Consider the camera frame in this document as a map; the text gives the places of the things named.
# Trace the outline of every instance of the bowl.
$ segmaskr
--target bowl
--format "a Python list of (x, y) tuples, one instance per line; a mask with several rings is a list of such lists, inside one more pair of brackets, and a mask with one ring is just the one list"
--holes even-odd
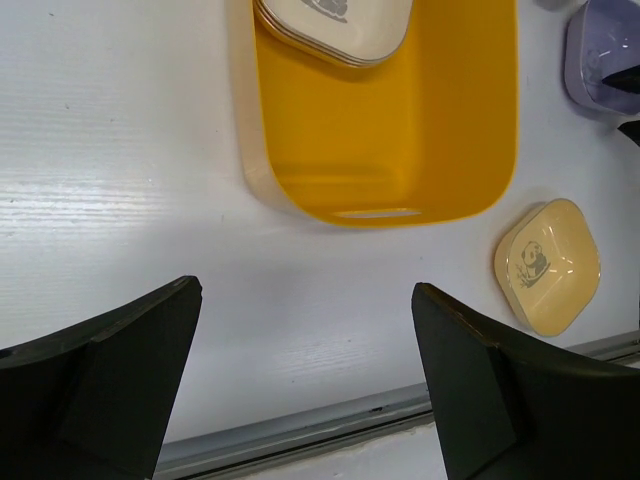
[(370, 67), (400, 47), (413, 0), (255, 0), (278, 38), (333, 63)]
[(575, 203), (534, 208), (500, 242), (495, 274), (523, 325), (550, 337), (564, 332), (600, 282), (600, 259)]
[(606, 85), (640, 64), (640, 3), (589, 0), (567, 31), (565, 84), (571, 98), (595, 110), (637, 115), (640, 95)]

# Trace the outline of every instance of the cream bowl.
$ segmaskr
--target cream bowl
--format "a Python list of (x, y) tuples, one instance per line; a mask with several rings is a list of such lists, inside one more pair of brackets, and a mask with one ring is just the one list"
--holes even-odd
[(278, 38), (333, 63), (368, 67), (389, 58), (407, 34), (413, 0), (254, 0)]
[(600, 258), (587, 222), (566, 199), (529, 212), (498, 245), (494, 268), (518, 319), (547, 337), (573, 323), (600, 282)]

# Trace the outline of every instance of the plastic bin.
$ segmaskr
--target plastic bin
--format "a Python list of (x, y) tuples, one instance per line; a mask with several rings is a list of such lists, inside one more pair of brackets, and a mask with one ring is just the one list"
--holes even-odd
[(402, 47), (339, 67), (228, 2), (245, 176), (275, 208), (347, 227), (457, 220), (496, 203), (517, 156), (514, 1), (415, 0)]

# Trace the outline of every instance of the white table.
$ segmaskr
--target white table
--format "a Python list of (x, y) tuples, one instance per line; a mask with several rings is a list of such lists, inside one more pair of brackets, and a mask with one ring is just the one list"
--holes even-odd
[(222, 0), (10, 0), (0, 17), (0, 346), (190, 273), (204, 305), (167, 441), (417, 384), (413, 285), (435, 283), (516, 325), (493, 248), (530, 204), (554, 197), (583, 209), (602, 281), (550, 341), (637, 329), (640, 151), (618, 119), (581, 115), (565, 96), (575, 8), (520, 2), (520, 157), (505, 198), (459, 223), (362, 232), (271, 211), (248, 192)]

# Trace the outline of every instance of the black plastic piece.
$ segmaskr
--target black plastic piece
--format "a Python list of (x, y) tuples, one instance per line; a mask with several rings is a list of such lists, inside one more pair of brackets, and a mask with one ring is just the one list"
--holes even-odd
[(548, 345), (432, 285), (412, 304), (451, 480), (640, 477), (640, 371)]
[(183, 277), (0, 351), (2, 478), (151, 478), (201, 302)]
[(602, 83), (623, 92), (640, 94), (640, 65), (609, 75)]
[(640, 120), (623, 123), (618, 130), (624, 133), (640, 147)]

